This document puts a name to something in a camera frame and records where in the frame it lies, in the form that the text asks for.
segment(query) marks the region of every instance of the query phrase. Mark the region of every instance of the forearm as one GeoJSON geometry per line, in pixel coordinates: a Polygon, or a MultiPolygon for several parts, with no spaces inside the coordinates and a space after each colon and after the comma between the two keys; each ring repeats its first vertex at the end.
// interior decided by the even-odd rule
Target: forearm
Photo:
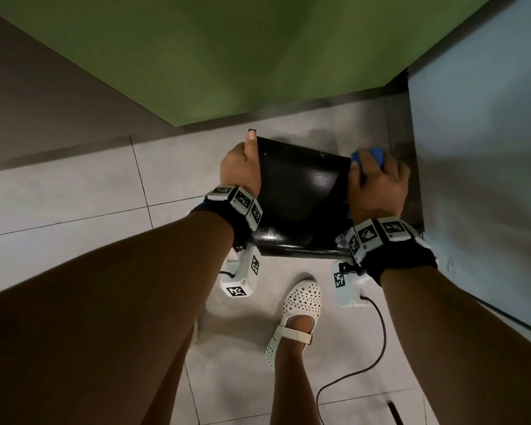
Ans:
{"type": "Polygon", "coordinates": [[[381,283],[441,425],[531,423],[531,343],[431,267],[388,269],[381,283]]]}
{"type": "Polygon", "coordinates": [[[232,242],[228,223],[199,212],[1,292],[1,414],[101,423],[118,411],[122,423],[139,423],[232,242]],[[122,385],[125,402],[110,396],[122,385]],[[10,397],[17,391],[23,402],[10,397]]]}

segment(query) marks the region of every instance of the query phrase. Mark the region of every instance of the cable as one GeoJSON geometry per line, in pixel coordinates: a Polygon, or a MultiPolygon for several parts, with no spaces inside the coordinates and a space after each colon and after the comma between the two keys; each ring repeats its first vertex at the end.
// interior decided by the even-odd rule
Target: cable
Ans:
{"type": "Polygon", "coordinates": [[[226,274],[226,275],[230,276],[232,279],[234,279],[236,277],[236,275],[234,273],[231,273],[229,271],[219,271],[219,274],[226,274]]]}
{"type": "Polygon", "coordinates": [[[361,373],[365,373],[366,371],[369,371],[371,370],[372,368],[374,368],[379,362],[380,360],[382,359],[383,357],[383,354],[385,353],[386,351],[386,344],[387,344],[387,332],[386,332],[386,324],[383,322],[383,316],[382,316],[382,312],[379,311],[378,309],[378,306],[375,305],[375,302],[372,301],[370,298],[368,297],[364,297],[364,296],[360,296],[360,298],[362,300],[368,300],[369,302],[372,303],[372,305],[375,307],[375,310],[376,312],[379,314],[379,318],[380,320],[382,321],[382,329],[383,329],[383,346],[382,346],[382,352],[379,354],[379,357],[375,360],[375,362],[373,364],[371,364],[369,367],[367,368],[364,368],[363,370],[360,370],[360,371],[355,371],[354,373],[350,373],[349,375],[346,375],[346,376],[343,376],[341,377],[340,379],[336,379],[334,380],[334,382],[330,382],[328,385],[325,385],[323,386],[322,388],[319,389],[318,393],[317,393],[317,399],[315,400],[315,404],[317,406],[317,413],[319,415],[319,419],[320,419],[320,422],[322,423],[322,425],[325,425],[324,421],[323,421],[323,418],[320,416],[320,410],[319,410],[319,395],[321,392],[323,392],[323,390],[325,390],[326,388],[328,388],[329,386],[332,386],[334,385],[335,383],[338,383],[340,382],[341,380],[344,380],[344,379],[347,379],[349,377],[352,377],[352,376],[355,376],[355,375],[359,375],[361,373]]]}

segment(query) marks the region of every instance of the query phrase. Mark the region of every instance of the black wrist strap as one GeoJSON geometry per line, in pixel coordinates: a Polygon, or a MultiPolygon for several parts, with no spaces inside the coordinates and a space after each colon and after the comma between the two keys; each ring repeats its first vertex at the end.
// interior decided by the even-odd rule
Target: black wrist strap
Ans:
{"type": "Polygon", "coordinates": [[[386,269],[411,269],[423,265],[437,268],[432,251],[421,246],[413,238],[384,243],[383,246],[368,252],[361,265],[380,286],[380,277],[386,269]]]}
{"type": "Polygon", "coordinates": [[[243,249],[248,244],[252,236],[252,230],[248,226],[246,217],[239,213],[228,201],[212,201],[205,199],[202,203],[196,206],[190,213],[205,210],[213,212],[228,222],[234,230],[234,249],[243,249]]]}

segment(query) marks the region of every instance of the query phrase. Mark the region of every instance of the floor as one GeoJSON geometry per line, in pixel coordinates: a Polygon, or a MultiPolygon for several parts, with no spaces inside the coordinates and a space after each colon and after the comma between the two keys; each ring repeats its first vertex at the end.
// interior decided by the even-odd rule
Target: floor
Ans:
{"type": "MultiPolygon", "coordinates": [[[[349,155],[381,146],[413,158],[407,94],[377,97],[147,141],[138,136],[98,143],[86,152],[0,171],[0,290],[102,245],[187,214],[219,183],[219,162],[256,128],[349,155]]],[[[273,373],[263,351],[281,316],[291,280],[311,273],[323,287],[323,314],[304,356],[313,391],[369,365],[379,354],[382,328],[372,308],[341,309],[330,283],[329,260],[266,258],[256,292],[227,298],[216,286],[188,354],[172,424],[267,424],[273,373]]],[[[375,369],[323,392],[328,424],[394,424],[393,400],[405,424],[436,424],[391,324],[382,291],[366,294],[382,309],[388,330],[385,356],[375,369]]]]}

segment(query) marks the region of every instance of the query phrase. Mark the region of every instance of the leg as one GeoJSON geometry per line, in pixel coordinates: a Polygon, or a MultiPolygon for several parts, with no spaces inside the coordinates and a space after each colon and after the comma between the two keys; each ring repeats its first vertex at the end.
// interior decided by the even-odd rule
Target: leg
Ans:
{"type": "MultiPolygon", "coordinates": [[[[304,333],[312,330],[309,316],[296,316],[287,324],[304,333]]],[[[275,357],[275,391],[271,425],[319,425],[315,397],[303,365],[304,343],[283,338],[275,357]]]]}
{"type": "Polygon", "coordinates": [[[192,331],[185,337],[181,348],[163,378],[163,382],[161,382],[157,390],[156,397],[153,399],[148,413],[145,414],[142,425],[169,425],[175,404],[177,386],[179,385],[179,379],[183,372],[185,356],[189,350],[189,345],[191,345],[191,338],[192,331]]]}

